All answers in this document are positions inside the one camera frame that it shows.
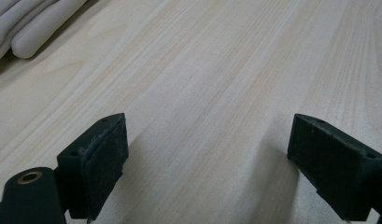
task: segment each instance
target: light wooden surface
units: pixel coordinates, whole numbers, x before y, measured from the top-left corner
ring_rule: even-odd
[[[342,223],[287,160],[290,126],[382,152],[382,0],[88,2],[0,62],[0,200],[120,112],[130,158],[95,223]]]

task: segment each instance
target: black clamp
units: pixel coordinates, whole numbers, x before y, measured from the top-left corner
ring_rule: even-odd
[[[100,119],[57,157],[53,171],[37,167],[11,177],[0,203],[0,224],[63,224],[95,220],[129,156],[124,114]]]
[[[374,208],[382,223],[382,154],[321,119],[295,114],[288,158],[340,218],[365,221]]]

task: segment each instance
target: white cloth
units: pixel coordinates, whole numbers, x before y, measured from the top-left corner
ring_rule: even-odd
[[[87,0],[0,0],[0,59],[30,58]]]

